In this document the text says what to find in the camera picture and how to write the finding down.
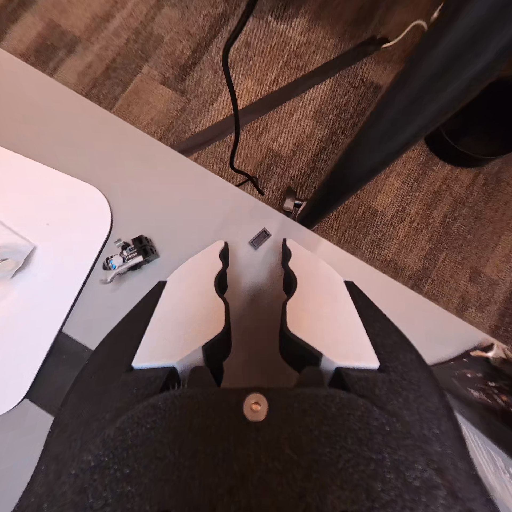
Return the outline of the small black lego piece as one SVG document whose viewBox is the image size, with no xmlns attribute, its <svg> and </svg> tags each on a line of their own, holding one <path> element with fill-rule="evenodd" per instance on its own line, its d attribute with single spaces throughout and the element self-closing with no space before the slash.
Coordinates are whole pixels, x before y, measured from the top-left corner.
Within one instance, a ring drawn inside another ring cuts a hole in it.
<svg viewBox="0 0 512 512">
<path fill-rule="evenodd" d="M 139 235 L 130 241 L 118 239 L 114 243 L 117 252 L 102 262 L 102 284 L 110 284 L 116 277 L 139 270 L 160 258 L 153 240 L 145 235 Z"/>
</svg>

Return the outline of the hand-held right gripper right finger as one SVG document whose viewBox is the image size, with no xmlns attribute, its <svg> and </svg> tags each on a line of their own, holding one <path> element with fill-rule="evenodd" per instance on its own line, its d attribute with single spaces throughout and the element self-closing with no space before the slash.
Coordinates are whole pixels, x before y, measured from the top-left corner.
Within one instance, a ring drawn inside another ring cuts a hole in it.
<svg viewBox="0 0 512 512">
<path fill-rule="evenodd" d="M 318 368 L 378 370 L 380 362 L 342 276 L 291 239 L 282 243 L 285 301 L 279 353 L 298 373 Z"/>
</svg>

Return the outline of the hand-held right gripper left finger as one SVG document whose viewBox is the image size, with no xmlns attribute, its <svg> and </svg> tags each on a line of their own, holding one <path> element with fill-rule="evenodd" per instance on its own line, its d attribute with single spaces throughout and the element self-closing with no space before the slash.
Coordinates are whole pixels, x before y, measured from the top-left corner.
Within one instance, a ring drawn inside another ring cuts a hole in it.
<svg viewBox="0 0 512 512">
<path fill-rule="evenodd" d="M 219 240 L 184 262 L 163 292 L 135 353 L 135 370 L 175 368 L 187 381 L 195 367 L 208 368 L 217 386 L 232 349 L 228 243 Z"/>
</svg>

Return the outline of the black metal floor bar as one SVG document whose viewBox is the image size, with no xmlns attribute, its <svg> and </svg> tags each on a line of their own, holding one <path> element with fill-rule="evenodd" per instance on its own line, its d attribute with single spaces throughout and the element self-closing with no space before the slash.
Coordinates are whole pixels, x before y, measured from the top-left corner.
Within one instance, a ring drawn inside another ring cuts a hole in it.
<svg viewBox="0 0 512 512">
<path fill-rule="evenodd" d="M 326 61 L 324 64 L 315 67 L 304 75 L 248 104 L 239 111 L 240 127 L 245 127 L 256 119 L 278 109 L 292 99 L 297 98 L 343 70 L 371 56 L 388 42 L 389 40 L 384 37 L 369 37 L 341 54 L 336 55 L 336 57 Z M 234 119 L 230 115 L 174 145 L 172 149 L 183 156 L 189 157 L 233 133 Z"/>
</svg>

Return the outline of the lego set box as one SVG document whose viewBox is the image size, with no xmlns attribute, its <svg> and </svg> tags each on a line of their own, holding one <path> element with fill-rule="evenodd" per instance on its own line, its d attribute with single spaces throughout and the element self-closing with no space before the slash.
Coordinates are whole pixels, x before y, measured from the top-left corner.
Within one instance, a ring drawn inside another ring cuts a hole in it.
<svg viewBox="0 0 512 512">
<path fill-rule="evenodd" d="M 485 342 L 431 369 L 455 411 L 511 457 L 511 349 Z"/>
</svg>

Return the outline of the grey levelling foot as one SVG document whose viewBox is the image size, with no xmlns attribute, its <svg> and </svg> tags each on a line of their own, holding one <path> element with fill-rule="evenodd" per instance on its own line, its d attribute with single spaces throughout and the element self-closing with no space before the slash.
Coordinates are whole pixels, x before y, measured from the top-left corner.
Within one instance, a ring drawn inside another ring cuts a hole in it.
<svg viewBox="0 0 512 512">
<path fill-rule="evenodd" d="M 298 214 L 305 207 L 307 201 L 307 199 L 299 198 L 296 190 L 289 186 L 285 190 L 282 212 L 292 220 L 296 220 Z"/>
</svg>

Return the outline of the black table leg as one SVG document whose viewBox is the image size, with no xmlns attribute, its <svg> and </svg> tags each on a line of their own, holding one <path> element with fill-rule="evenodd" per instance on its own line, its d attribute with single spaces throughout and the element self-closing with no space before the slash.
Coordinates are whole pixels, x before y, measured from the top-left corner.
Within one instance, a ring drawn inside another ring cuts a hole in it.
<svg viewBox="0 0 512 512">
<path fill-rule="evenodd" d="M 313 229 L 495 79 L 511 59 L 511 1 L 446 1 L 297 215 Z"/>
</svg>

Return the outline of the black round base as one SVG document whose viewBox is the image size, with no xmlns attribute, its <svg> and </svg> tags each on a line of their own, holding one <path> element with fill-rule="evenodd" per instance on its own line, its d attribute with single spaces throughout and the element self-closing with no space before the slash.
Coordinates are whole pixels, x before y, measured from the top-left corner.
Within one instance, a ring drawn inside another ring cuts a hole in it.
<svg viewBox="0 0 512 512">
<path fill-rule="evenodd" d="M 466 169 L 511 154 L 511 76 L 489 83 L 424 141 L 441 161 Z"/>
</svg>

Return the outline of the white monitor stand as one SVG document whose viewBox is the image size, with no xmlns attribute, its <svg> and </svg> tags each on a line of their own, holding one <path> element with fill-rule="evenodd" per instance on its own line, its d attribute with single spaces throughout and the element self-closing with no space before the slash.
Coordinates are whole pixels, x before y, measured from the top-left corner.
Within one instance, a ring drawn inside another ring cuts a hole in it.
<svg viewBox="0 0 512 512">
<path fill-rule="evenodd" d="M 22 264 L 1 279 L 1 414 L 27 394 L 110 234 L 97 188 L 1 148 L 1 230 Z"/>
</svg>

